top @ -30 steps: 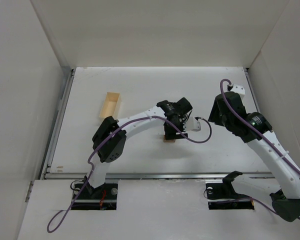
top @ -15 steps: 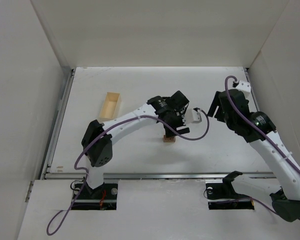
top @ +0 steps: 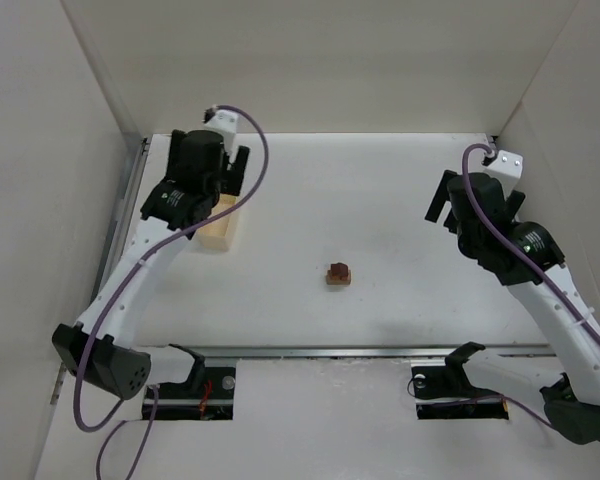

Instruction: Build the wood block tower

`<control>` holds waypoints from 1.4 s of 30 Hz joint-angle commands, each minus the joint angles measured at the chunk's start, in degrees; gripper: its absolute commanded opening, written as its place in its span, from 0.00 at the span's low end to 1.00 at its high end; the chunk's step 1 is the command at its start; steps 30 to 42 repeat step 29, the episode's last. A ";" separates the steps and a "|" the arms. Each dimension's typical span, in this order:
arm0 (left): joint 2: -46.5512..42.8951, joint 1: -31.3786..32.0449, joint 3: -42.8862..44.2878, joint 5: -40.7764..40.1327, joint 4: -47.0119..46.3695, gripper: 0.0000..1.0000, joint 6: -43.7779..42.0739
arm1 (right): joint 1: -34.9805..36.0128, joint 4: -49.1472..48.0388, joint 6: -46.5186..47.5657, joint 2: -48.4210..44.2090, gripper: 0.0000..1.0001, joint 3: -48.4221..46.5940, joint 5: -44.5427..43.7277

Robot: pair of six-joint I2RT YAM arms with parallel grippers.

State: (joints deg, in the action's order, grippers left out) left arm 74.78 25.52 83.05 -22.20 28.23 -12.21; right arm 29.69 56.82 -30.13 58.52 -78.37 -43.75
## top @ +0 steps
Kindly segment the light wooden box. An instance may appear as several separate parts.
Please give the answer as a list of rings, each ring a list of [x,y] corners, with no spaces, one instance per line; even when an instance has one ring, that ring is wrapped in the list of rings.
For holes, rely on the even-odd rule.
[[[221,194],[217,205],[212,209],[213,216],[224,213],[240,200],[239,197]],[[199,229],[194,237],[202,249],[212,252],[226,253],[230,250],[237,226],[239,223],[239,210],[234,210],[222,218]]]

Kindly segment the dark brown wood block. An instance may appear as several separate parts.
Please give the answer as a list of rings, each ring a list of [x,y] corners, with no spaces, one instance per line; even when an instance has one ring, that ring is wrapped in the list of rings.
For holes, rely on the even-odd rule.
[[[333,263],[330,266],[330,270],[334,272],[335,276],[342,277],[349,270],[348,266],[342,262]]]

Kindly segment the light tan wood block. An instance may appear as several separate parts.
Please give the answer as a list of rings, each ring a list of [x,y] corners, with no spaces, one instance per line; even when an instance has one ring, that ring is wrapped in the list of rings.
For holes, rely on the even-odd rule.
[[[335,276],[334,279],[330,279],[328,277],[328,273],[325,276],[326,285],[329,287],[346,287],[349,286],[352,282],[352,274],[351,279],[343,279],[342,277]]]

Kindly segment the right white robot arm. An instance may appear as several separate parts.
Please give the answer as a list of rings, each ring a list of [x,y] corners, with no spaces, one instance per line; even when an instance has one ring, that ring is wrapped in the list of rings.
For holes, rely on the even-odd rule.
[[[564,438],[586,445],[600,441],[600,327],[579,296],[565,257],[549,231],[515,216],[525,196],[506,195],[486,173],[445,171],[426,220],[444,225],[459,251],[492,273],[525,308],[559,358],[559,370],[535,370],[467,342],[444,359],[445,366],[422,399],[480,398],[498,394],[533,406]]]

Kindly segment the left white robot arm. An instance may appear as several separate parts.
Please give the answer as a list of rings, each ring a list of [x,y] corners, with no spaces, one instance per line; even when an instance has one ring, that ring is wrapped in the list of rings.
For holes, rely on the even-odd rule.
[[[204,127],[171,134],[164,177],[140,208],[126,250],[97,295],[73,325],[61,324],[52,344],[85,382],[128,400],[148,382],[156,357],[138,351],[134,339],[161,277],[188,247],[194,227],[207,220],[231,183],[241,184],[249,155],[235,136]],[[238,157],[230,161],[232,153]]]

